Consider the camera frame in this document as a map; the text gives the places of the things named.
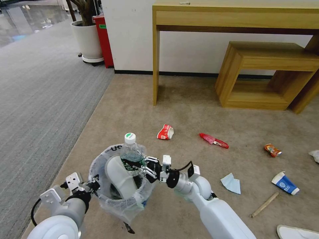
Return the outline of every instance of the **carpet floor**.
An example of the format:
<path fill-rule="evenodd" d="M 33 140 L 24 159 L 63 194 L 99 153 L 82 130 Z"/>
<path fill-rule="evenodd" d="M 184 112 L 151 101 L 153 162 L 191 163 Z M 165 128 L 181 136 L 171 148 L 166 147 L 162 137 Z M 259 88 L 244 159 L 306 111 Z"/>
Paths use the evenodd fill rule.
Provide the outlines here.
<path fill-rule="evenodd" d="M 87 178 L 92 160 L 106 147 L 123 142 L 127 132 L 146 146 L 151 156 L 172 157 L 180 168 L 192 160 L 216 195 L 225 200 L 257 238 L 278 238 L 279 224 L 319 231 L 319 164 L 308 152 L 319 149 L 319 98 L 300 115 L 287 111 L 222 108 L 214 80 L 193 77 L 160 77 L 159 98 L 152 106 L 152 76 L 116 75 L 61 168 L 55 184 L 72 172 Z M 174 127 L 171 140 L 156 139 L 167 123 Z M 211 146 L 198 133 L 227 142 L 229 149 Z M 272 158 L 263 146 L 272 143 L 283 151 Z M 271 183 L 280 171 L 299 188 L 289 195 Z M 241 195 L 226 190 L 220 179 L 232 172 L 240 180 Z M 273 193 L 279 196 L 258 216 L 252 214 Z M 40 222 L 48 216 L 43 206 L 36 213 Z M 96 199 L 85 217 L 83 238 L 210 238 L 194 205 L 184 201 L 165 184 L 159 184 L 145 210 L 132 223 L 135 235 L 123 223 L 105 213 Z M 32 225 L 29 225 L 23 239 Z"/>
<path fill-rule="evenodd" d="M 0 49 L 0 238 L 20 238 L 114 76 L 66 20 Z"/>

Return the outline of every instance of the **potted plant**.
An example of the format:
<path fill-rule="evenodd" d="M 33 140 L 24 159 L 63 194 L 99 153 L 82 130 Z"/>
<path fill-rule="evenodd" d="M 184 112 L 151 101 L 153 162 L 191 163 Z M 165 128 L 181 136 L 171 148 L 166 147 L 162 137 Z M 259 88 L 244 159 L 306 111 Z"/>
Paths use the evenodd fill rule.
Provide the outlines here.
<path fill-rule="evenodd" d="M 71 27 L 82 53 L 83 61 L 87 63 L 103 61 L 99 36 L 92 20 L 93 0 L 71 0 L 71 2 L 77 6 L 82 17 L 81 21 L 71 23 Z"/>

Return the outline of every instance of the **white plant pot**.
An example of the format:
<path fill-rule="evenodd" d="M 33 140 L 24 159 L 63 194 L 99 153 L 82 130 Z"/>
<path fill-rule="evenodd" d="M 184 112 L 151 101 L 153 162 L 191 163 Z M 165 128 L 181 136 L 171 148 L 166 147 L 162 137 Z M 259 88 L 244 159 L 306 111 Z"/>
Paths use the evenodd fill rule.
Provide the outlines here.
<path fill-rule="evenodd" d="M 71 23 L 73 35 L 82 53 L 82 59 L 88 63 L 104 61 L 96 26 L 79 26 L 82 21 Z"/>

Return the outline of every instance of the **wooden desk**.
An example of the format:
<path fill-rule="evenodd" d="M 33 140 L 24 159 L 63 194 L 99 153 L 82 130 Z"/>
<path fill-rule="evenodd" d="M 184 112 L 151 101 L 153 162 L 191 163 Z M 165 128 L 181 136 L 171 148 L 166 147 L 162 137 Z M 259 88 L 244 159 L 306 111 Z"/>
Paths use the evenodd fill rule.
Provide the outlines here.
<path fill-rule="evenodd" d="M 153 5 L 153 105 L 159 85 L 160 31 L 314 35 L 306 49 L 319 54 L 319 1 L 190 0 L 190 5 L 180 5 L 179 0 L 158 0 Z M 318 92 L 317 72 L 292 109 L 301 112 Z"/>

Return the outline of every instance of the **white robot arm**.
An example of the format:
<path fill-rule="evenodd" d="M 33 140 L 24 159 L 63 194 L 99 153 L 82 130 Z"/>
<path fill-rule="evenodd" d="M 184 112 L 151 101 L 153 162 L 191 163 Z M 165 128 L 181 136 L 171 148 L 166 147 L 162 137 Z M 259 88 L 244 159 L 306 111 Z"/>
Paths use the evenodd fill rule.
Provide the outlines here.
<path fill-rule="evenodd" d="M 146 165 L 142 172 L 153 182 L 158 179 L 174 188 L 185 199 L 195 204 L 200 218 L 213 239 L 256 239 L 251 230 L 223 200 L 219 199 L 211 190 L 210 183 L 200 176 L 199 167 L 192 161 L 181 169 L 171 169 L 171 157 L 163 155 L 163 164 L 153 157 L 145 159 Z M 190 167 L 187 173 L 181 170 Z"/>
<path fill-rule="evenodd" d="M 157 158 L 145 157 L 144 165 L 132 163 L 132 166 L 138 167 L 150 183 L 156 180 L 166 183 L 169 188 L 174 188 L 185 199 L 193 202 L 213 239 L 256 239 L 234 210 L 214 194 L 209 182 L 200 176 L 199 167 L 192 161 L 181 169 L 172 169 L 171 157 L 164 155 L 162 165 Z M 187 173 L 181 172 L 188 166 Z M 72 194 L 66 201 L 58 185 L 41 194 L 41 201 L 51 210 L 52 216 L 37 225 L 28 239 L 81 237 L 82 222 L 91 195 L 99 189 L 98 175 L 83 183 L 80 175 L 73 173 L 66 178 L 65 184 L 64 187 L 68 187 Z"/>

